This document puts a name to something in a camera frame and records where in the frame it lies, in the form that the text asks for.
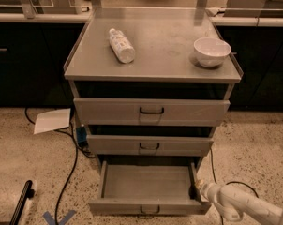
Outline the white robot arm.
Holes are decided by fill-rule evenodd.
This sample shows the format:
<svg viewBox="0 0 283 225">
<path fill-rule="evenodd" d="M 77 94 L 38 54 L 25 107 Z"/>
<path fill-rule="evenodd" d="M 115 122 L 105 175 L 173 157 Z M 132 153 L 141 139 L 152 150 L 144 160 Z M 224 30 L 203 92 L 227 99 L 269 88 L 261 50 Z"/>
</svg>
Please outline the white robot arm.
<svg viewBox="0 0 283 225">
<path fill-rule="evenodd" d="M 244 214 L 260 225 L 283 225 L 283 208 L 242 191 L 240 188 L 198 180 L 195 184 L 200 194 L 228 221 L 241 221 Z"/>
</svg>

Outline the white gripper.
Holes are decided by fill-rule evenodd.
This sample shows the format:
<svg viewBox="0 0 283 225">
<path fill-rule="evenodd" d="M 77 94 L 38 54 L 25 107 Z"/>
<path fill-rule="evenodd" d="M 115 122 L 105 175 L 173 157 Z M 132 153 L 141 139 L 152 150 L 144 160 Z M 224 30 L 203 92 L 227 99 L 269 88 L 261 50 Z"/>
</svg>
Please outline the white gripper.
<svg viewBox="0 0 283 225">
<path fill-rule="evenodd" d="M 200 179 L 195 182 L 195 187 L 200 189 L 201 195 L 210 203 L 221 203 L 221 185 L 218 185 L 216 183 L 204 183 L 204 181 Z"/>
</svg>

